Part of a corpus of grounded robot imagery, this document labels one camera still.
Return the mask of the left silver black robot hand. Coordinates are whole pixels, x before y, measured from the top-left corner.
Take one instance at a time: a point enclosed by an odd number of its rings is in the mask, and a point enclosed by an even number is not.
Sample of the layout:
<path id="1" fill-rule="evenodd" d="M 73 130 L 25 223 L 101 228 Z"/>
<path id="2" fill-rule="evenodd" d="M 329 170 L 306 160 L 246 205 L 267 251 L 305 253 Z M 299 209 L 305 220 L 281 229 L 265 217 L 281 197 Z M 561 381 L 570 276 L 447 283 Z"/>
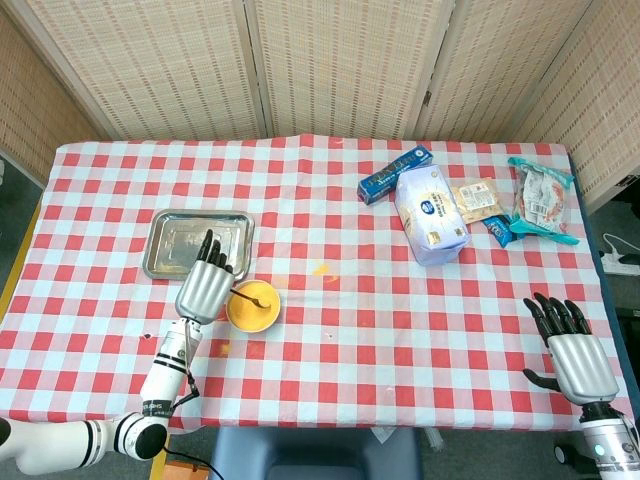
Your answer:
<path id="1" fill-rule="evenodd" d="M 210 324 L 217 318 L 235 281 L 233 268 L 227 260 L 220 241 L 208 229 L 175 301 L 180 317 L 201 325 Z"/>

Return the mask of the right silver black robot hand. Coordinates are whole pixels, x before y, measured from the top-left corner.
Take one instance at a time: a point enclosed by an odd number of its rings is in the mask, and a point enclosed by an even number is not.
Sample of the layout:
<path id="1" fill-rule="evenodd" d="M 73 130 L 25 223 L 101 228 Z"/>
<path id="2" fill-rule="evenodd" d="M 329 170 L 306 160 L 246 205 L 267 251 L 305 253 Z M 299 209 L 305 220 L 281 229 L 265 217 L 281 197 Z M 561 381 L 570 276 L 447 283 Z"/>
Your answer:
<path id="1" fill-rule="evenodd" d="M 614 400 L 619 386 L 603 346 L 580 308 L 570 300 L 547 298 L 538 292 L 523 303 L 548 349 L 555 372 L 553 378 L 541 377 L 525 368 L 525 377 L 540 388 L 561 393 L 574 405 Z"/>

